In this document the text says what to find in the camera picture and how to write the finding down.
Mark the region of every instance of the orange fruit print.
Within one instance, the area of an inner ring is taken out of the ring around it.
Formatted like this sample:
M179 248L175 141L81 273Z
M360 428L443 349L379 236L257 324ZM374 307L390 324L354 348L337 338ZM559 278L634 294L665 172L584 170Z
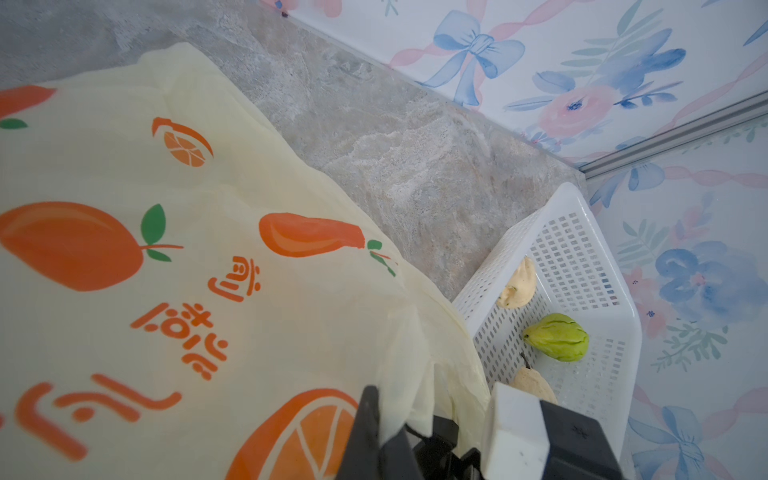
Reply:
M311 257L333 252L341 247L366 248L366 238L357 225L329 220L308 218L296 214L267 214L259 220L261 240L278 255L284 257ZM381 250L382 243L368 240L370 256L386 266L389 274L395 275L387 264L386 255L374 252Z
M357 402L317 389L280 407L245 441L225 480L325 480L339 471Z
M101 290L132 277L144 262L170 258L154 249L165 230L158 204L144 215L143 247L122 223L97 208L70 202L42 202L0 215L0 244L43 276L78 292Z
M182 164L190 167L202 167L207 159L214 156L214 150L203 135L181 124L175 124L168 118L157 117L152 121L152 136L163 134L163 141L170 154Z
M55 92L55 88L44 88L37 85L25 85L24 87L0 91L0 128L26 128L27 124L24 121L6 117L41 104Z

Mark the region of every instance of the pink ribbon print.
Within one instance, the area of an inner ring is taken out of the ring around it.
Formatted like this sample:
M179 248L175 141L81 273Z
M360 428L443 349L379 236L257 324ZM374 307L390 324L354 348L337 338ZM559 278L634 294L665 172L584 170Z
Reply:
M694 113L696 110L704 108L710 103L717 100L718 98L722 97L723 95L728 93L731 90L731 88L735 87L737 83L751 76L752 74L756 73L766 64L768 64L768 51L762 54L761 56L759 56L755 61L750 63L746 68L744 68L744 71L741 72L741 74L736 78L736 80L728 82L725 85L722 85L718 88L715 88L710 93L697 98L696 100L690 102L688 105L680 109L680 111L677 112L674 118L672 118L672 120L668 124L656 130L656 133L654 133L654 135L662 134L665 131L671 130L672 128L675 127L675 125L677 125L677 122L680 121L681 118L687 117L688 115Z
M721 170L699 170L691 172L685 167L665 167L664 176L668 180L690 178L699 185L715 187L733 180L744 187L768 188L768 175L762 174L729 174Z
M701 423L689 409L654 404L643 389L635 385L633 399L650 407L660 425L667 430L638 422L629 425L640 437L659 445L655 450L632 455L643 480L674 476L676 480L710 478L712 474L734 480L728 469L714 456L700 450L700 442L715 439L736 425L740 415L768 413L768 386L744 393L730 409L709 415Z
M507 22L496 25L491 29L491 31L488 32L487 36L493 38L493 40L496 42L504 41L520 31L520 29L523 27L539 25L552 19L564 11L572 3L588 3L593 1L594 0L547 0L535 8L534 11L531 12L524 21ZM476 18L478 22L482 22L483 17L485 17L485 7L487 3L488 0L467 0L467 13ZM392 60L389 61L388 66L390 68L397 69L398 67L405 67L407 65L416 63L424 55L445 56L452 55L454 53L454 51L445 50L438 47L433 42L424 48L407 48L397 52L394 54L394 56L392 56ZM471 63L472 59L470 58L470 55L468 55L462 66L462 74ZM480 85L482 85L482 82L485 80L486 74L482 68L477 67L477 62L472 63L472 68L475 69L473 76L474 90L479 108L479 105L482 104L482 94L480 93L479 88Z
M681 108L680 111L678 111L675 116L672 118L672 120L665 124L663 127L659 128L654 132L654 135L662 134L666 131L672 130L677 126L677 122L682 120L683 118L687 117L688 115L694 113L695 111L700 110L701 108L706 107L707 105L711 104L712 102L716 101L729 91L733 89L733 87L736 86L737 83L744 80L745 78L748 78L749 76L757 73L761 68L765 67L766 64L768 64L768 51L763 53L761 56L756 58L752 63L747 65L746 68L739 74L738 77L736 77L735 80L730 81L726 83L725 85L721 85L718 88L715 88L711 92L702 95L701 97L697 98L696 100L690 102L685 107ZM576 163L580 163L582 161L586 161L587 163L591 163L592 161L595 161L599 158L605 157L606 155L612 154L614 151L597 151L589 155L585 155L583 157L565 157L563 160L565 160L570 165L574 165Z

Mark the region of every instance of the blue bow print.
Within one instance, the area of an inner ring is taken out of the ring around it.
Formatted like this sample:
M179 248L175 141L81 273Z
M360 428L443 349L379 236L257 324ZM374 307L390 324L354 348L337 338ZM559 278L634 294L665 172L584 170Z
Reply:
M491 35L480 33L477 18L451 10L435 31L435 45L443 50L460 50L427 81L419 82L430 88L437 88L451 81L462 69L464 59L472 54L474 58L467 65L453 101L463 106L480 105L475 96L475 66L479 63L485 76L496 78L520 60L525 46L517 40L496 41Z
M677 443L680 451L659 449L633 454L632 459L634 465L640 469L640 477L643 480L651 480L667 460L679 455L675 480L716 480L712 472L704 466L704 454L698 445L703 440L703 433L694 413L682 407L668 406L661 410L661 415L672 433L638 422L631 417L629 426L639 436L658 445Z

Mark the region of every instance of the white plastic basket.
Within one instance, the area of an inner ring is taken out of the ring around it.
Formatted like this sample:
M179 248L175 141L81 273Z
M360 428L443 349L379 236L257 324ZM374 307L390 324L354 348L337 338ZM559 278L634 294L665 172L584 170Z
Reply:
M521 309L499 308L498 296L526 255L536 264L536 295ZM488 386L509 384L525 352L560 405L600 422L619 458L640 357L640 318L576 186L562 184L546 205L507 230L453 305L474 337ZM525 327L549 313L569 315L589 333L589 351L579 362L559 362L523 342Z

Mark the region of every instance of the metal trim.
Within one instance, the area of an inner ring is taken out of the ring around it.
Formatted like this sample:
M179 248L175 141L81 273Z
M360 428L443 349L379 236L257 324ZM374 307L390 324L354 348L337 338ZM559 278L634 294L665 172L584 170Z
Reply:
M768 114L768 91L648 138L639 144L598 158L579 170L586 175L587 179L596 177L627 165L647 161L654 155L765 114Z

